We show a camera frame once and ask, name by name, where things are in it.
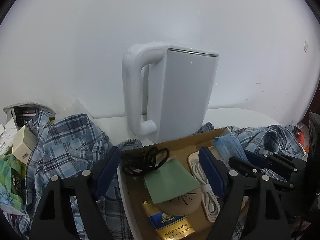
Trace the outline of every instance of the barcode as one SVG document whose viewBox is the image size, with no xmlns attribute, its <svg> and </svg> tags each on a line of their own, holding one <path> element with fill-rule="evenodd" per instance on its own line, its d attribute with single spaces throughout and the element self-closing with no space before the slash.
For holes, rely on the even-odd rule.
<svg viewBox="0 0 320 240">
<path fill-rule="evenodd" d="M 22 155 L 22 159 L 25 159 L 28 155 L 28 153 L 25 153 L 24 155 Z"/>
</svg>

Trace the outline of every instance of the white wall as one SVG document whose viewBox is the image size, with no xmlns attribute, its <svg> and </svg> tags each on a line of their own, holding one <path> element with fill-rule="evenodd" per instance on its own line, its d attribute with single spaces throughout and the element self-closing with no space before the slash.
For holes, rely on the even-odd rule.
<svg viewBox="0 0 320 240">
<path fill-rule="evenodd" d="M 316 89 L 319 33 L 304 0 L 17 0 L 0 25 L 0 108 L 75 93 L 94 117 L 124 115 L 123 52 L 165 41 L 219 52 L 210 108 L 287 124 Z"/>
</svg>

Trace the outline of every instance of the blue clamp pad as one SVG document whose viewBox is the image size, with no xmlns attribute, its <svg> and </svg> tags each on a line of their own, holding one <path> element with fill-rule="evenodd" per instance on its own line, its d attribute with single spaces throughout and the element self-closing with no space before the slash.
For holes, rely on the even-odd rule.
<svg viewBox="0 0 320 240">
<path fill-rule="evenodd" d="M 228 168 L 213 156 L 208 147 L 199 150 L 199 162 L 213 193 L 224 200 L 228 194 Z"/>
<path fill-rule="evenodd" d="M 106 194 L 120 161 L 121 151 L 118 147 L 113 146 L 106 158 L 94 165 L 91 192 L 96 200 Z"/>
<path fill-rule="evenodd" d="M 263 157 L 261 155 L 257 155 L 253 152 L 249 152 L 247 150 L 244 150 L 245 155 L 247 156 L 248 161 L 258 166 L 260 169 L 265 169 L 270 167 L 270 161 L 266 159 L 266 157 Z"/>
</svg>

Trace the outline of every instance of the electric kettle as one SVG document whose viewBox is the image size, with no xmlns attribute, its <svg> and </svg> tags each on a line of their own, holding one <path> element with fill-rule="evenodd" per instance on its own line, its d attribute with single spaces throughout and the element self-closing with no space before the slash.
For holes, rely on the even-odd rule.
<svg viewBox="0 0 320 240">
<path fill-rule="evenodd" d="M 202 125 L 219 55 L 166 43 L 134 44 L 122 60 L 127 122 L 154 143 L 182 138 Z M 140 73 L 149 65 L 147 120 L 141 121 Z"/>
</svg>

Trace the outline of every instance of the tissue box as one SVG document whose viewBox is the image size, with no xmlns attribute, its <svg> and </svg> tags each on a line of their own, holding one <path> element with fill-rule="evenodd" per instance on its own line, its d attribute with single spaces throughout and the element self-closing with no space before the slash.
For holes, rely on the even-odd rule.
<svg viewBox="0 0 320 240">
<path fill-rule="evenodd" d="M 12 154 L 0 158 L 0 209 L 8 214 L 25 214 L 22 200 L 21 165 L 22 163 Z"/>
<path fill-rule="evenodd" d="M 37 141 L 37 137 L 27 127 L 23 126 L 13 138 L 12 155 L 22 163 L 27 164 Z"/>
</svg>

